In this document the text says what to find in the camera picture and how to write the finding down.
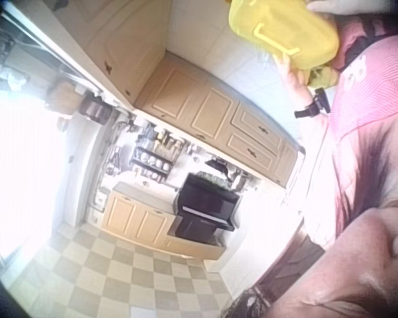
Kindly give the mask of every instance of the white wall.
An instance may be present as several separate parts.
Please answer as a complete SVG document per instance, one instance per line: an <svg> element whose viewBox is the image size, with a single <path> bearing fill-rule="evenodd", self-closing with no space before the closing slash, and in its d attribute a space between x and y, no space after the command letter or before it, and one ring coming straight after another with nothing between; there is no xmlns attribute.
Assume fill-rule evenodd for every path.
<svg viewBox="0 0 398 318"><path fill-rule="evenodd" d="M246 234L220 271L233 297L252 286L264 274L299 225L298 213L281 207L282 198L283 195L271 184L263 184L241 212Z"/></svg>

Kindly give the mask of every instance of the upper cabinet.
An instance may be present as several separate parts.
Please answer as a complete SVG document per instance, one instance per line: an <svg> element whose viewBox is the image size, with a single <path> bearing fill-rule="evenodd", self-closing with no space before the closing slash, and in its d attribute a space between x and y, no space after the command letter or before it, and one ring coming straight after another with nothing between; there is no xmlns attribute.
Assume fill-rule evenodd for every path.
<svg viewBox="0 0 398 318"><path fill-rule="evenodd" d="M222 81L167 53L135 106L259 178L286 187L296 143L254 104Z"/></svg>
<svg viewBox="0 0 398 318"><path fill-rule="evenodd" d="M134 103L162 60L171 0L74 0L55 11L114 86Z"/></svg>

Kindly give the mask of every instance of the ceiling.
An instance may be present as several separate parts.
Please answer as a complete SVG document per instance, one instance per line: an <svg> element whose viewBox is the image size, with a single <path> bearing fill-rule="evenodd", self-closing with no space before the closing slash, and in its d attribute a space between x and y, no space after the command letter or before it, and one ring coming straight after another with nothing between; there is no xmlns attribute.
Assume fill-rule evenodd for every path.
<svg viewBox="0 0 398 318"><path fill-rule="evenodd" d="M173 0L168 50L225 81L299 138L273 60L231 31L229 9L224 0Z"/></svg>

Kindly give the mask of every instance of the hand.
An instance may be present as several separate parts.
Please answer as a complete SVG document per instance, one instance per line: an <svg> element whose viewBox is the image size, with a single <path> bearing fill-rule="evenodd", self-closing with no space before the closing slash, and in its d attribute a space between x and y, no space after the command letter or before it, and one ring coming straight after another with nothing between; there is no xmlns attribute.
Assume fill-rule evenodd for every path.
<svg viewBox="0 0 398 318"><path fill-rule="evenodd" d="M393 10L393 0L315 0L307 8L315 12L333 15L357 15L360 13L387 13Z"/></svg>

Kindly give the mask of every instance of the kitchen appliance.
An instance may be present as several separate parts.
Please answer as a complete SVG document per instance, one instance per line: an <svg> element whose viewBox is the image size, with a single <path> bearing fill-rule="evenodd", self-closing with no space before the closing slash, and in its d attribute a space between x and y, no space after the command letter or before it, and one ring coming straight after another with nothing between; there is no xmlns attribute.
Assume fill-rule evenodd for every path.
<svg viewBox="0 0 398 318"><path fill-rule="evenodd" d="M239 196L200 176L189 174L174 205L182 220L176 237L209 243L216 229L234 231L231 217Z"/></svg>

